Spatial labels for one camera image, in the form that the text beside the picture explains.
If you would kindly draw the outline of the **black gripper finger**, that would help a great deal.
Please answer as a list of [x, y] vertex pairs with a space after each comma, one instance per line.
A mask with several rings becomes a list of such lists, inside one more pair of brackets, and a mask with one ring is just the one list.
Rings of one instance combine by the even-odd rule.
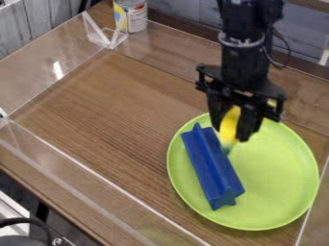
[[236, 126], [236, 139], [240, 142], [248, 141], [251, 135], [259, 131], [264, 117], [266, 110], [262, 105], [244, 104], [240, 107], [240, 116]]
[[232, 100], [227, 97], [221, 97], [217, 94], [208, 92], [207, 105], [212, 127], [216, 131], [219, 131], [223, 117], [234, 107]]

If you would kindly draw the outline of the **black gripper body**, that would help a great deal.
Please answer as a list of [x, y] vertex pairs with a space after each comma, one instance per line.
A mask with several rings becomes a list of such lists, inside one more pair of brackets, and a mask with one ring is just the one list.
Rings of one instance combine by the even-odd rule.
[[250, 46], [221, 45], [221, 64], [196, 65], [199, 78], [195, 88], [232, 100], [239, 108], [244, 104], [262, 105], [266, 117], [279, 121], [286, 92], [268, 79], [271, 42]]

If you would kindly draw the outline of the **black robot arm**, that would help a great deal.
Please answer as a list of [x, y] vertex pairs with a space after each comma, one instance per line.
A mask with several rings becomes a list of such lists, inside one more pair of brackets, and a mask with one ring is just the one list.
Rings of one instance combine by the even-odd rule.
[[220, 64], [197, 64], [195, 88], [207, 95], [212, 127], [240, 108], [235, 138], [247, 141], [262, 120], [280, 120], [286, 92], [268, 78], [274, 24], [282, 19], [282, 0], [216, 0], [221, 29]]

